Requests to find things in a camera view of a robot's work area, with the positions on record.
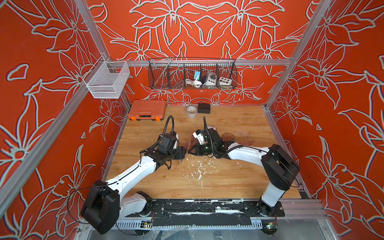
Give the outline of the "clear protractor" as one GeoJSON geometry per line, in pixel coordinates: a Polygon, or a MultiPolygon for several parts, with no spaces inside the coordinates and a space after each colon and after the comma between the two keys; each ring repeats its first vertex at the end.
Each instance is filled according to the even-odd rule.
{"type": "Polygon", "coordinates": [[[236,137],[232,133],[224,133],[224,134],[222,134],[222,139],[223,139],[224,142],[226,142],[226,141],[235,142],[236,141],[236,137]]]}

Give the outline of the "clear triangle ruler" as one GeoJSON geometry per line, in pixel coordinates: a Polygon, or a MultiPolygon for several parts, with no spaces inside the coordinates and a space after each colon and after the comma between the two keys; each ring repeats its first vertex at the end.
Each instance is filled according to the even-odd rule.
{"type": "Polygon", "coordinates": [[[255,142],[254,138],[241,137],[238,139],[238,143],[245,146],[252,146],[254,142],[255,142]]]}

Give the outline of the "pink banknote bundle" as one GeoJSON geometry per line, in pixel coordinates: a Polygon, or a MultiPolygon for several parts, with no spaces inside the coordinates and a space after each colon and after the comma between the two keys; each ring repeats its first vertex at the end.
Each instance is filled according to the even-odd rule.
{"type": "Polygon", "coordinates": [[[191,150],[196,145],[197,142],[198,142],[198,140],[193,135],[191,135],[190,139],[188,140],[188,142],[185,146],[186,150],[187,151],[191,150]]]}

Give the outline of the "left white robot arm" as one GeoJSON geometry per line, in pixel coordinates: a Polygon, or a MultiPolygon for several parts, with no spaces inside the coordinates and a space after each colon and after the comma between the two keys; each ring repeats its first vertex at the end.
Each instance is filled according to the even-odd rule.
{"type": "Polygon", "coordinates": [[[184,147],[171,147],[163,152],[149,149],[138,162],[120,175],[106,182],[94,182],[81,209],[81,216],[102,235],[125,216],[142,212],[147,215],[151,211],[149,204],[152,201],[148,194],[137,192],[127,198],[125,195],[161,166],[170,169],[172,165],[167,162],[183,160],[186,152],[184,147]]]}

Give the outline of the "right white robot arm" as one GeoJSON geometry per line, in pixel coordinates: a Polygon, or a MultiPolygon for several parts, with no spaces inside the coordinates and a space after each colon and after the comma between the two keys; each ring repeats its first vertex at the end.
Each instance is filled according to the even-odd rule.
{"type": "Polygon", "coordinates": [[[279,199],[291,188],[300,172],[299,165],[276,144],[269,148],[257,148],[224,141],[213,128],[196,130],[193,138],[197,142],[188,148],[191,155],[212,155],[216,159],[240,160],[264,168],[270,182],[259,198],[256,209],[265,217],[275,214],[279,199]]]}

